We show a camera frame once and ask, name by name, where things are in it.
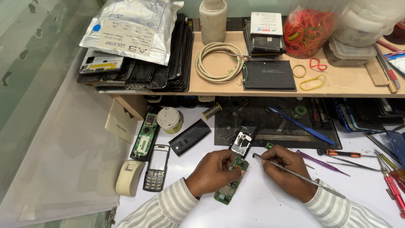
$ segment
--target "shelf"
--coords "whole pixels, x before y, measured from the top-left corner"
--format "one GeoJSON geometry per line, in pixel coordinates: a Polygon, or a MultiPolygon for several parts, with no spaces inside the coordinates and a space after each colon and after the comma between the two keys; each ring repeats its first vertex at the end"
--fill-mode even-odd
{"type": "MultiPolygon", "coordinates": [[[[245,52],[245,42],[242,31],[226,32],[225,42],[232,43],[245,52]]],[[[373,85],[369,74],[364,66],[362,67],[334,67],[331,66],[321,49],[314,57],[321,60],[321,64],[328,66],[324,72],[316,68],[309,67],[309,59],[297,59],[286,54],[282,55],[282,60],[289,60],[291,67],[302,64],[307,68],[307,74],[304,78],[295,78],[297,92],[267,92],[267,91],[244,91],[241,84],[242,73],[226,84],[213,84],[207,82],[197,75],[194,62],[204,44],[201,41],[201,32],[195,32],[194,46],[192,53],[192,66],[190,76],[189,92],[148,92],[148,90],[108,90],[100,93],[109,93],[115,95],[215,95],[215,96],[269,96],[269,97],[405,97],[405,90],[400,90],[396,94],[391,94],[388,87],[376,87],[373,85]],[[317,77],[320,74],[326,76],[326,82],[321,88],[303,91],[299,88],[299,83],[317,77]]],[[[405,45],[395,45],[400,49],[405,49],[405,45]]],[[[390,50],[380,46],[381,51],[391,53],[390,50]]],[[[213,53],[203,60],[204,67],[213,75],[226,73],[235,66],[235,60],[227,53],[213,53]]],[[[405,79],[398,72],[396,75],[402,86],[405,87],[405,79]]],[[[312,81],[305,88],[318,85],[320,81],[312,81]]]]}

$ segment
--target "silver bag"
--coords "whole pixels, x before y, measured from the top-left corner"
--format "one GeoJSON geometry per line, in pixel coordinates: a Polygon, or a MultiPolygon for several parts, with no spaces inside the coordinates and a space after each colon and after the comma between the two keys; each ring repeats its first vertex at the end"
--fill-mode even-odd
{"type": "Polygon", "coordinates": [[[108,0],[79,45],[167,66],[181,7],[172,0],[108,0]]]}

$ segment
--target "human hand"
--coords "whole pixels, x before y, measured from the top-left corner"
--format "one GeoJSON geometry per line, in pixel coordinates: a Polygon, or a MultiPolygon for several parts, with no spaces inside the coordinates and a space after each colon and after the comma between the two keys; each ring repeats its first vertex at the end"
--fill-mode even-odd
{"type": "Polygon", "coordinates": [[[236,181],[245,175],[242,169],[228,168],[235,158],[230,150],[207,153],[194,172],[185,180],[185,185],[194,197],[215,192],[223,186],[236,181]]]}
{"type": "Polygon", "coordinates": [[[309,202],[313,198],[318,189],[317,186],[266,161],[266,159],[271,160],[301,176],[311,179],[305,167],[304,159],[300,154],[294,153],[280,145],[275,145],[260,157],[263,159],[264,172],[286,193],[301,200],[303,203],[309,202]]]}

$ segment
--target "blue dot sticker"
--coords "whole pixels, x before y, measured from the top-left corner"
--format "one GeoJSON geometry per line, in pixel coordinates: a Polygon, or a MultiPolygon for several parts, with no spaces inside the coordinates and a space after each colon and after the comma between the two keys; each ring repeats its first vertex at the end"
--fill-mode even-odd
{"type": "Polygon", "coordinates": [[[99,25],[99,24],[96,24],[96,25],[93,27],[93,31],[96,31],[96,32],[98,32],[100,29],[101,29],[101,25],[99,25]]]}

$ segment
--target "white cable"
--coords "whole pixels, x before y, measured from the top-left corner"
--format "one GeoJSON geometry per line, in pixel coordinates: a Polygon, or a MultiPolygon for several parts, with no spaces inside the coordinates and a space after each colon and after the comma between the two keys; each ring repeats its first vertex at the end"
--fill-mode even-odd
{"type": "Polygon", "coordinates": [[[240,73],[243,67],[242,60],[240,56],[242,55],[242,51],[235,45],[231,43],[222,43],[222,42],[212,42],[207,44],[200,52],[198,57],[196,58],[195,68],[197,74],[205,79],[206,81],[213,82],[213,83],[224,83],[231,79],[233,79],[236,75],[240,73]],[[225,50],[226,52],[230,51],[235,53],[237,56],[235,57],[237,61],[236,67],[230,69],[228,74],[214,76],[210,74],[203,66],[203,58],[208,55],[210,52],[218,51],[218,50],[225,50]]]}

